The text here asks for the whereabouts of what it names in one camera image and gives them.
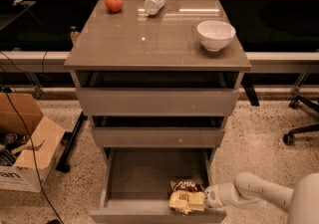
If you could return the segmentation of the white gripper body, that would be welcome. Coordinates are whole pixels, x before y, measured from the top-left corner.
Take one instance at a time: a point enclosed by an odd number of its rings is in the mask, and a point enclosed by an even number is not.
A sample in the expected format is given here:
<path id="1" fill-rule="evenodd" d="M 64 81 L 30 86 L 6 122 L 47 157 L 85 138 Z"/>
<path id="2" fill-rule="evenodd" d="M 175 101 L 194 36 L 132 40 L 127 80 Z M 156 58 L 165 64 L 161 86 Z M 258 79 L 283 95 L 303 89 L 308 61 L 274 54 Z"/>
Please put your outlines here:
<path id="1" fill-rule="evenodd" d="M 205 202 L 208 207 L 218 208 L 232 205 L 238 197 L 233 183 L 214 184 L 204 189 Z"/>

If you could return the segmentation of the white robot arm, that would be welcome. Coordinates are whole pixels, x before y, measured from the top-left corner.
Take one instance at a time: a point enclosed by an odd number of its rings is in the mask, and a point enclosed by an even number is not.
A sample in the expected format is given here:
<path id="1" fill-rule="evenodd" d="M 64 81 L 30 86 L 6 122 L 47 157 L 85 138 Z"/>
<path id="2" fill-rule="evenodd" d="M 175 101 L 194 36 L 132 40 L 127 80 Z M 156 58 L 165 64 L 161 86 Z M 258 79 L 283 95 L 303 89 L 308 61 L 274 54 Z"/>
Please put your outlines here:
<path id="1" fill-rule="evenodd" d="M 241 172 L 232 182 L 210 185 L 188 197 L 188 203 L 200 210 L 228 205 L 253 209 L 264 202 L 286 212 L 287 224 L 319 224 L 319 174 L 306 175 L 289 188 Z"/>

